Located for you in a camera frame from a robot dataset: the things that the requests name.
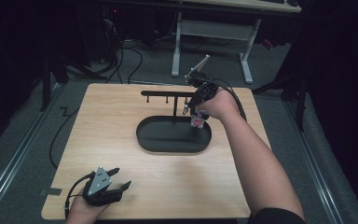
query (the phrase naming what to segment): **black tray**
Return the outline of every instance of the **black tray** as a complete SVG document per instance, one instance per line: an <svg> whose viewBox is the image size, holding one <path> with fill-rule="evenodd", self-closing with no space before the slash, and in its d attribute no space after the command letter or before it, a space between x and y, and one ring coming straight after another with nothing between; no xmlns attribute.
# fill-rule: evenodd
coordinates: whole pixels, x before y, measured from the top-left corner
<svg viewBox="0 0 358 224"><path fill-rule="evenodd" d="M190 121L191 117L148 117L136 129L139 145L152 152L201 152L211 141L211 127L204 122L198 129Z"/></svg>

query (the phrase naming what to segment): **gray carpet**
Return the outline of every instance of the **gray carpet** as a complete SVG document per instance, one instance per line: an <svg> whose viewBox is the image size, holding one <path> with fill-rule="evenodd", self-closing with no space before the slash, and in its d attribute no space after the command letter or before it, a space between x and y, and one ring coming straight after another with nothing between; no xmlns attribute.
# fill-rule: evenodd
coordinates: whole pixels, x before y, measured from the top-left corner
<svg viewBox="0 0 358 224"><path fill-rule="evenodd" d="M161 42L161 45L151 48L141 43L136 45L136 42L125 44L128 48L136 46L133 49L141 52L143 56L143 63L131 77L132 81L185 84L183 77L172 78L170 75L173 48L173 46L170 46L170 41ZM249 58L250 69L255 83L249 86L244 83L238 59L238 53L240 52L238 49L243 46L243 43L236 42L223 47L215 44L205 44L198 49L190 50L196 46L197 44L194 43L184 44L186 49L182 51L180 74L186 74L190 67L197 64L208 53L211 54L212 58L203 69L205 74L209 77L220 77L234 87L251 89L265 85L273 80L282 64L282 59L290 48L287 45L267 50L263 46L255 45ZM126 82L131 71L139 64L140 56L129 49L124 49L123 52L123 64L119 69L119 73L122 80ZM50 186L55 175L55 169L48 158L48 151L54 135L67 119L63 115L64 109L62 108L67 108L66 114L73 113L80 106L86 88L91 82L96 81L71 76L69 83L62 89L62 93L51 106L34 137L34 141L30 145L20 169L15 174L0 201L0 223L63 223L63 221L44 220L40 215L46 200L46 195L41 195L41 191ZM117 75L114 75L111 82L119 83L120 79ZM0 138L0 175L5 171L21 144L21 140L39 114L42 104L41 90L41 84L39 84L34 89L30 99L13 116L9 126ZM323 200L320 198L305 161L296 127L292 125L291 119L293 118L288 115L281 98L275 91L272 91L270 94L257 95L255 99L272 150L293 182L303 204L308 223L330 223ZM358 223L358 202L345 175L342 174L337 161L331 153L328 143L324 139L323 131L312 110L309 98L307 104L304 117L304 134L309 140L315 159L324 174L328 187L331 189L342 217L342 222ZM75 118L76 116L69 119L68 123L63 126L53 146L52 158L56 164L60 161Z"/></svg>

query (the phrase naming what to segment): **black sleeve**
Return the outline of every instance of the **black sleeve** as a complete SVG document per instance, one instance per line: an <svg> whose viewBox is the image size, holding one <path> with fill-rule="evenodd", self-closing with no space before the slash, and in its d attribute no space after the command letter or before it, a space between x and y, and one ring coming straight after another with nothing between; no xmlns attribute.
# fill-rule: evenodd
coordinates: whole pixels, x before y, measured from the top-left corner
<svg viewBox="0 0 358 224"><path fill-rule="evenodd" d="M248 222L249 224L306 224L297 214L281 208L264 208Z"/></svg>

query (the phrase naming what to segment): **wooden tabletop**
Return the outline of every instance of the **wooden tabletop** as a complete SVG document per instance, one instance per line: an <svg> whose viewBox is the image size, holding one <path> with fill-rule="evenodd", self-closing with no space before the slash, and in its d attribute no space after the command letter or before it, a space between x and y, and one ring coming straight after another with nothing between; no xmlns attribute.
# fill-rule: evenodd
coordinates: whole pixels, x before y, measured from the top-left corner
<svg viewBox="0 0 358 224"><path fill-rule="evenodd" d="M283 4L261 0L183 0L183 2L212 4L226 7L245 7L279 12L300 12L301 7L292 7L285 1Z"/></svg>
<svg viewBox="0 0 358 224"><path fill-rule="evenodd" d="M269 145L255 99L249 89L234 89L248 122ZM82 176L116 167L109 188L131 180L119 203L113 203L100 219L229 218L250 216L222 124L208 119L212 140L197 154L154 154L141 148L136 128L150 116L172 115L173 99L150 97L141 91L188 91L193 87L91 84L78 112L52 188L42 210L45 219L64 219L66 195ZM178 115L184 99L179 98ZM85 182L78 185L77 193Z"/></svg>

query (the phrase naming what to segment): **hand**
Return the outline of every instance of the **hand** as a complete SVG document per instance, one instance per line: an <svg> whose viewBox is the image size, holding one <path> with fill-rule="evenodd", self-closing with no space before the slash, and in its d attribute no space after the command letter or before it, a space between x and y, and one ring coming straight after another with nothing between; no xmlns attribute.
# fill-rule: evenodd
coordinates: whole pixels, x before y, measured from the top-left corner
<svg viewBox="0 0 358 224"><path fill-rule="evenodd" d="M199 110L206 110L211 117L220 120L240 114L238 105L232 95L221 88L217 90L213 99L201 103L197 107Z"/></svg>
<svg viewBox="0 0 358 224"><path fill-rule="evenodd" d="M72 202L66 223L94 223L98 216L110 205L103 206L89 205L83 196L81 196L83 189L78 193L79 196L75 196Z"/></svg>

